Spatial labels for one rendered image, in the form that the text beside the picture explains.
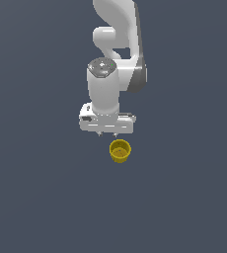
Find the yellow cup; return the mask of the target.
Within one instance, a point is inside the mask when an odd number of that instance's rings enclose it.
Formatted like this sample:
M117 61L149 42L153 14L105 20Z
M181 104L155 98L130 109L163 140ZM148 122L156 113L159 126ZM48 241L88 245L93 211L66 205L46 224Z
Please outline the yellow cup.
M130 144L124 139L113 140L110 144L110 156L116 163L123 163L131 153Z

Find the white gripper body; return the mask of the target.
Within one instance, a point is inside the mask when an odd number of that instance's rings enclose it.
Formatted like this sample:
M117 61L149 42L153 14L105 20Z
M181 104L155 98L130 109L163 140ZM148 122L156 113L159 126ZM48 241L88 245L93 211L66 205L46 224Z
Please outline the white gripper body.
M116 111L111 115L102 115L92 110L92 103L82 106L79 114L79 126L81 130L101 131L111 133L133 133L133 124L136 122L136 115L132 113L120 113Z

